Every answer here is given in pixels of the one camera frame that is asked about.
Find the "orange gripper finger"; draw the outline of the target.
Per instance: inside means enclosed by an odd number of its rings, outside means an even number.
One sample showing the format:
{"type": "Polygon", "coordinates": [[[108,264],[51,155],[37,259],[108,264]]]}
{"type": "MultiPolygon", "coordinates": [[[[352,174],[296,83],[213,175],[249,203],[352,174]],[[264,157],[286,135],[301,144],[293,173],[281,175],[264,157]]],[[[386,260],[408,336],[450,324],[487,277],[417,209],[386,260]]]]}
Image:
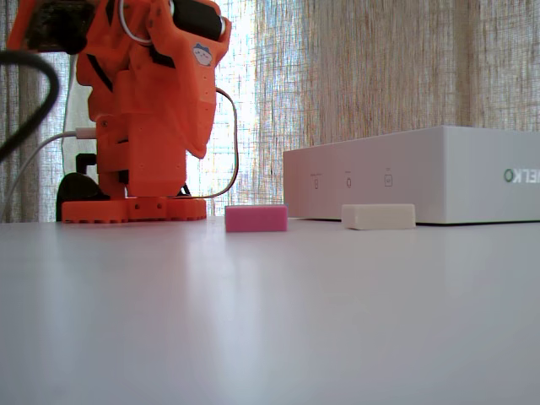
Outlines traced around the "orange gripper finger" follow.
{"type": "Polygon", "coordinates": [[[186,150],[201,159],[213,127],[216,109],[215,69],[228,49],[210,49],[197,43],[187,49],[173,49],[171,56],[180,75],[185,97],[186,150]]]}

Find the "orange gripper body black servo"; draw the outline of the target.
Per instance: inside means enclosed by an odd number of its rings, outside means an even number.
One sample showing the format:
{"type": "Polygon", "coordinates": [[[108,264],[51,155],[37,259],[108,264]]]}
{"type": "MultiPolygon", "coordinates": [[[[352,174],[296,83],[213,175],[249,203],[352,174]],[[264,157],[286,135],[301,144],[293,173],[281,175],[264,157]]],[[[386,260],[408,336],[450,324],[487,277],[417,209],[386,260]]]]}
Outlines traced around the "orange gripper body black servo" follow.
{"type": "Polygon", "coordinates": [[[212,1],[151,1],[145,28],[155,49],[229,48],[231,24],[212,1]]]}

